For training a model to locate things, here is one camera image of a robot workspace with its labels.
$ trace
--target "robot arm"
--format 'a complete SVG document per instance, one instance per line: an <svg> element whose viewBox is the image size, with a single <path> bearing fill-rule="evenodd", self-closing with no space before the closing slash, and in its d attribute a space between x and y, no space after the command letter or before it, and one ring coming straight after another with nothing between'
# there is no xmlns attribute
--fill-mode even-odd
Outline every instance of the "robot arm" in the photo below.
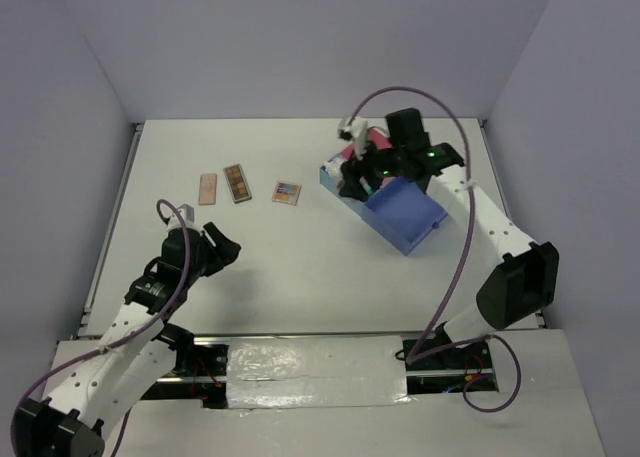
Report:
<svg viewBox="0 0 640 457"><path fill-rule="evenodd" d="M190 263L175 304L129 342L109 347L148 324L179 285L185 241L173 216L167 221L161 256L149 262L131 284L118 315L98 343L100 355L78 366L44 400L27 399L16 411L18 455L102 455L104 441L117 422L158 378L184 359L193 335L169 324L169 318L186 302L188 289L200 277L233 263L241 247L212 223L205 224L204 231L197 230L191 207L183 205L178 210L187 224Z"/></svg>
<svg viewBox="0 0 640 457"><path fill-rule="evenodd" d="M474 246L486 256L487 280L475 302L436 328L429 347L503 330L551 304L559 260L555 247L548 242L538 245L478 185L467 182L462 157L449 144L431 145L418 110L394 112L386 121L389 149L362 142L362 119L340 129L340 138L355 143L360 140L359 148L365 149L340 164L336 174L341 196L366 201L385 177L404 177L440 204L463 229L470 215L470 185L476 200Z"/></svg>

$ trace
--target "cable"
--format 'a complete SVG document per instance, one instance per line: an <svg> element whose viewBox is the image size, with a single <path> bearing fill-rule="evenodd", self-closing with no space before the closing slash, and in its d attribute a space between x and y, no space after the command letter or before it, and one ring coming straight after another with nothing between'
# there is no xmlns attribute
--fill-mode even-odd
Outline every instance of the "cable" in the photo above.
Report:
<svg viewBox="0 0 640 457"><path fill-rule="evenodd" d="M396 92L396 91L409 92L409 93L412 93L412 94L418 94L418 95L421 95L423 97L426 97L430 101L432 101L435 104L437 104L442 110L445 111L445 113L449 116L449 118L451 120L453 120L453 123L457 127L458 132L460 132L460 136L462 137L462 142L463 142L463 145L464 145L464 153L465 153L465 162L466 162L465 176L466 176L467 181L470 181L471 180L471 146L469 144L469 138L467 137L467 134L464 131L464 128L462 127L462 124L460 123L458 118L454 115L453 111L449 107L447 107L447 105L444 102L442 102L440 99L438 99L434 95L431 95L431 94L429 94L427 92L424 92L424 91L422 91L420 89L416 89L416 88L413 88L413 87L405 87L405 86L385 87L383 89L377 90L376 92L370 94L362 102L360 102L360 105L358 105L358 107L356 107L356 110L353 112L353 115L351 116L351 119L349 120L349 124L351 124L353 122L353 120L357 117L357 115L360 113L360 111L364 108L364 106L371 99L373 99L374 97L377 97L378 95L385 94L387 92ZM476 220L476 218L475 218L476 217L476 198L475 198L475 195L473 193L473 187L472 186L469 187L468 192L469 192L469 224L467 226L467 236L466 236L466 238L464 240L464 245L463 245L463 248L462 248L462 254L460 255L460 260L458 261L458 265L456 266L456 270L455 270L455 272L453 274L451 282L449 283L449 287L447 288L447 291L445 292L444 297L442 298L442 301L440 302L440 305L438 306L438 308L436 309L436 312L433 314L433 317L431 318L431 320L427 324L426 329L420 335L420 337L418 338L418 341L416 342L416 344L413 346L413 348L409 352L409 355L407 355L407 357L406 357L407 364L409 364L409 365L413 364L417 360L420 360L420 359L426 357L426 355L424 355L424 352L423 352L423 354L417 354L417 355L416 355L416 353L422 348L424 343L427 341L427 338L429 337L429 335L431 335L431 332L433 331L434 327L436 326L436 323L438 322L440 317L442 317L444 309L446 308L446 306L449 304L449 301L451 300L451 296L453 295L453 291L455 290L456 286L458 285L458 281L460 280L460 277L462 275L462 270L464 269L464 266L465 266L465 264L467 262L467 258L469 257L469 252L471 250L471 241L473 239L473 229L475 227L475 220Z"/></svg>
<svg viewBox="0 0 640 457"><path fill-rule="evenodd" d="M490 377L490 375L488 375L488 374L482 374L482 375L479 375L478 377L473 378L472 380L470 380L469 382L467 382L465 384L465 386L462 388L462 398L467 403L467 405L469 407L471 407L472 409L477 410L478 412L485 413L485 414L491 414L491 413L500 412L501 410L506 409L507 407L509 407L513 403L514 400L516 400L516 397L518 396L518 393L520 392L520 386L522 385L522 368L520 367L520 361L518 360L518 356L516 355L516 353L513 351L513 348L509 345L509 343L506 340L504 340L499 335L495 335L495 334L488 336L487 339L496 339L497 341L499 341L502 345L504 345L506 347L507 351L511 355L511 358L513 359L513 364L516 367L516 385L513 388L513 392L511 392L511 395L509 396L509 398L506 400L506 402L504 404L501 404L498 407L485 409L485 408L479 407L476 404L474 404L473 402L471 402L469 400L469 396L467 395L467 391L469 390L469 387L471 387L473 384L475 384L476 382L478 382L480 380L485 380L485 379L488 379Z"/></svg>
<svg viewBox="0 0 640 457"><path fill-rule="evenodd" d="M369 101L371 101L373 98L377 97L378 95L386 94L387 92L409 92L412 94L418 94L434 102L442 110L444 110L447 116L453 121L456 128L458 129L458 132L460 132L460 136L462 137L462 142L464 145L464 153L465 153L465 162L466 162L465 178L467 179L468 182L471 181L471 145L469 143L469 138L467 137L467 134L464 131L464 128L460 123L460 120L458 120L458 118L454 115L453 111L444 102L442 102L440 99L438 99L434 95L429 94L428 92L425 92L420 89L416 89L414 87L407 87L407 86L391 86L391 87L385 87L383 89L377 90L372 94L368 95L362 102L360 102L360 104L356 107L356 110L354 110L353 114L351 115L349 124L353 123L353 120L358 116L358 114L364 108L364 106L367 105L367 103L369 103ZM475 227L475 220L476 220L476 198L473 192L473 186L470 186L468 188L468 192L469 192L469 223L467 225L467 235L464 240L464 245L462 248L462 254L460 255L460 260L458 261L458 265L456 265L456 270L453 273L453 277L451 278L449 287L447 288L447 291L445 292L444 297L440 302L440 305L438 306L435 313L433 314L433 317L431 317L431 320L427 324L427 327L424 329L424 332L422 332L422 334L418 338L418 341L411 348L411 351L409 352L409 355L406 356L405 361L408 365L411 365L417 362L418 360L424 359L425 357L436 354L438 352L442 352L443 350L459 347L461 345L468 345L476 342L482 342L492 338L498 339L511 354L511 357L516 367L516 386L513 390L513 393L504 404L500 405L499 407L496 407L495 409L482 409L481 407L478 407L477 405L473 404L467 397L466 391L472 384L474 384L475 382L478 382L478 380L488 378L488 376L485 376L483 374L467 382L467 384L463 388L462 394L465 402L470 407L472 407L473 409L479 412L499 412L503 409L506 409L509 405L513 403L513 401L518 395L518 392L520 391L520 384L522 382L522 369L520 368L520 362L518 361L518 357L516 356L511 346L502 337L497 335L484 335L474 339L467 339L459 342L453 342L452 344L441 345L439 347L435 347L433 349L418 353L419 350L427 341L427 338L429 337L429 335L431 335L431 332L435 328L438 320L440 320L440 317L442 317L442 314L444 313L445 308L449 304L449 301L451 300L451 296L453 295L453 292L455 291L456 286L460 281L460 277L462 276L462 270L464 269L464 266L469 257L469 252L471 250L471 242L473 240L473 230Z"/></svg>
<svg viewBox="0 0 640 457"><path fill-rule="evenodd" d="M204 370L204 373L207 374L207 377L209 377L213 381L213 385L218 388L222 387L222 384L218 382L218 380L207 370L207 367L204 365L204 360L200 359L200 365L202 366L202 370Z"/></svg>
<svg viewBox="0 0 640 457"><path fill-rule="evenodd" d="M196 361L196 366L193 369L193 380L191 381L191 398L196 398L196 380L198 379L198 361Z"/></svg>
<svg viewBox="0 0 640 457"><path fill-rule="evenodd" d="M479 356L477 356L476 354L471 354L470 357L473 358L476 362L478 362L478 364L480 364L480 367L478 367L477 369L478 372L476 372L473 375L469 375L469 357L464 359L464 377L465 379L468 378L469 380L478 377L480 374L482 374L482 371L484 370L484 362Z"/></svg>
<svg viewBox="0 0 640 457"><path fill-rule="evenodd" d="M182 272L180 274L180 280L178 281L178 285L176 286L175 290L173 291L173 294L171 295L171 297L169 298L167 303L164 305L164 307L162 307L162 309L160 309L160 312L158 312L151 319L149 319L149 321L146 324L144 324L142 327L140 327L138 330L135 330L135 331L131 332L129 335L126 335L125 337L122 337L121 339L118 339L118 340L112 342L111 344L109 344L108 346L106 346L105 347L105 352L108 352L108 351L113 350L113 349L117 349L118 347L122 347L126 343L130 342L131 340L135 339L137 336L139 336L140 334L145 332L149 327L151 327L153 324L155 324L158 320L160 320L173 307L173 304L176 302L176 299L178 298L178 296L182 292L182 288L184 287L184 283L187 280L187 274L189 272L189 265L191 263L190 262L190 259L191 259L191 244L190 244L190 241L189 241L189 233L188 233L188 230L187 230L187 224L184 221L184 219L182 218L182 215L180 215L180 212L178 211L178 209L176 209L173 206L173 204L171 204L170 202L166 201L165 199L160 199L156 203L156 211L158 212L158 215L160 216L160 218L162 219L162 221L165 224L169 221L169 219L162 214L162 206L163 205L166 205L167 207L169 207L171 212L178 219L178 222L180 222L180 228L182 229L182 235L184 237L184 254L185 254L184 255L184 266L182 267ZM102 353L103 352L100 349L94 349L94 350L92 350L90 352L87 352L86 354L82 354L82 355L80 355L78 357L75 357L75 358L71 359L70 361L65 362L64 364L61 364L58 367L56 367L55 369L52 369L49 372L47 372L46 374L44 374L42 377L40 377L38 380L36 380L25 391L25 393L22 395L22 397L20 397L20 400L18 401L18 405L16 406L16 410L13 413L13 418L11 419L11 428L10 428L11 445L13 447L13 452L16 455L18 454L18 450L17 450L18 447L17 447L16 433L15 433L15 430L16 430L15 429L15 415L16 415L16 412L18 411L18 409L20 408L20 406L22 405L22 403L25 400L27 400L29 398L29 396L38 387L40 387L42 384L44 384L52 376L58 374L59 372L62 372L65 369L68 369L72 365L75 365L75 364L80 363L80 362L86 362L87 360L91 360L94 357L97 357L98 355L101 355Z"/></svg>
<svg viewBox="0 0 640 457"><path fill-rule="evenodd" d="M122 440L124 439L124 432L127 430L127 424L129 423L129 416L131 415L131 409L127 410L127 413L124 414L124 418L122 419L122 424L120 425L120 433L118 434L118 440L116 440L116 445L113 447L113 452L111 452L111 457L116 457L118 454L118 450L120 450L120 446L122 445Z"/></svg>

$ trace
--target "white table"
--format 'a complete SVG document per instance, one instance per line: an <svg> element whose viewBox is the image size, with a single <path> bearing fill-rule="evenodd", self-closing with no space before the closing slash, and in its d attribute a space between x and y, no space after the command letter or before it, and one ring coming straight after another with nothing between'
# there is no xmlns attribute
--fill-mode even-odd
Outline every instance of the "white table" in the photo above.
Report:
<svg viewBox="0 0 640 457"><path fill-rule="evenodd" d="M604 457L589 405L560 330L504 332L520 358L522 391L498 414L467 407L460 394L420 395L387 407L210 410L198 401L147 401L133 408L118 457ZM54 366L95 345L61 342ZM500 392L471 395L496 406L513 388L513 364L490 343ZM52 378L45 395L65 375ZM107 442L105 455L117 438Z"/></svg>
<svg viewBox="0 0 640 457"><path fill-rule="evenodd" d="M453 124L426 119L435 143L461 154ZM380 119L371 124L384 124ZM201 279L172 323L199 335L407 332L421 330L442 299L462 249L451 219L403 256L323 188L319 166L344 145L338 119L148 121L113 229L86 333L112 322L130 283L160 252L164 226L155 203L193 205L199 223L213 221L243 247L229 268ZM471 140L473 177L502 206L481 129ZM240 163L253 200L234 205L223 167ZM218 198L198 206L200 174L218 173ZM271 201L277 180L302 184L296 207ZM475 298L488 275L471 252L447 319ZM515 328L536 328L531 316Z"/></svg>

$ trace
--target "red object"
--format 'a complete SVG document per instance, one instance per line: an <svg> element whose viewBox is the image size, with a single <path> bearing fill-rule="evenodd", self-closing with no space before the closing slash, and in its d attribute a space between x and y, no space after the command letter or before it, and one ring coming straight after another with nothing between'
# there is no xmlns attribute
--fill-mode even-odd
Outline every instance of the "red object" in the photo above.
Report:
<svg viewBox="0 0 640 457"><path fill-rule="evenodd" d="M388 149L391 147L389 139L387 139L385 135L383 135L376 129L369 129L369 140L376 144L376 147L379 149ZM342 155L342 157L344 157L345 159L349 159L349 157L351 157L351 154L353 154L353 144L347 145L344 149L342 149L342 152L340 152L340 155Z"/></svg>
<svg viewBox="0 0 640 457"><path fill-rule="evenodd" d="M222 384L221 384L220 382L218 382L218 381L216 380L216 378L215 378L213 375L211 375L211 374L209 373L209 371L208 371L208 370L207 370L207 368L205 367L205 365L204 365L204 361L203 361L202 359L200 359L200 365L202 365L202 370L204 370L205 374L207 374L207 376L208 376L208 377L213 381L213 384L214 384L216 387L222 387Z"/></svg>
<svg viewBox="0 0 640 457"><path fill-rule="evenodd" d="M473 354L471 355L471 357L473 357L476 362L478 362L478 364L480 364L480 368L478 369L478 372L473 374L471 377L472 378L476 378L480 375L482 375L482 371L484 370L484 362L482 361L482 359L480 357L478 357L477 355ZM464 361L464 375L467 375L467 372L469 372L469 362L468 359Z"/></svg>

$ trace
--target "blue box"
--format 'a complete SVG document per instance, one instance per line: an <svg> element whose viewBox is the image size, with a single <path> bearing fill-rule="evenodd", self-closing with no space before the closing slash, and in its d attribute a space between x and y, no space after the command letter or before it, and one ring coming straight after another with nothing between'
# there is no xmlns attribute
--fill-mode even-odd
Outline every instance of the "blue box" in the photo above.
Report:
<svg viewBox="0 0 640 457"><path fill-rule="evenodd" d="M340 197L324 166L320 167L320 183L404 255L409 255L447 216L415 183L402 177L394 178L366 203Z"/></svg>

